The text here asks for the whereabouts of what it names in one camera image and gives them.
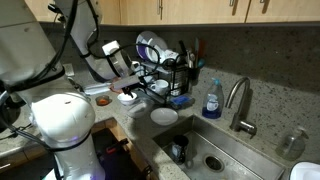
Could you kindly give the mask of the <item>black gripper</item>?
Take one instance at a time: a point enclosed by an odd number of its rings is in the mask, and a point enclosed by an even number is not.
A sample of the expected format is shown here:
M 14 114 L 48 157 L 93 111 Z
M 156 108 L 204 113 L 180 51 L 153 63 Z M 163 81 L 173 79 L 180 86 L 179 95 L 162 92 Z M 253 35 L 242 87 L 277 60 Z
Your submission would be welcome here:
M 132 96 L 133 96 L 132 91 L 133 91 L 134 89 L 136 89 L 136 88 L 137 88 L 137 85 L 130 85 L 130 86 L 127 86 L 127 87 L 123 87 L 123 88 L 122 88 L 122 92 L 123 92 L 125 95 L 129 95 L 130 97 L 132 97 Z

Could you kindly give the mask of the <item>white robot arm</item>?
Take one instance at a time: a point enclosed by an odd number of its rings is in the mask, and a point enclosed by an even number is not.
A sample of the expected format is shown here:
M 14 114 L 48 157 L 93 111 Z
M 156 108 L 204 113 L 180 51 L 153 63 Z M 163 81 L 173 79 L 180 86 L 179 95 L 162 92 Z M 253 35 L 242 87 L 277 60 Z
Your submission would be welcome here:
M 54 4 L 66 21 L 64 39 L 75 43 L 98 81 L 118 78 L 114 87 L 124 91 L 139 82 L 118 42 L 104 45 L 102 57 L 90 51 L 102 16 L 98 0 L 54 0 Z M 0 0 L 1 100 L 24 101 L 42 137 L 25 131 L 18 134 L 54 154 L 58 180 L 105 180 L 90 133 L 95 111 L 87 97 L 65 79 L 60 63 L 64 50 L 64 46 L 52 47 L 25 0 Z

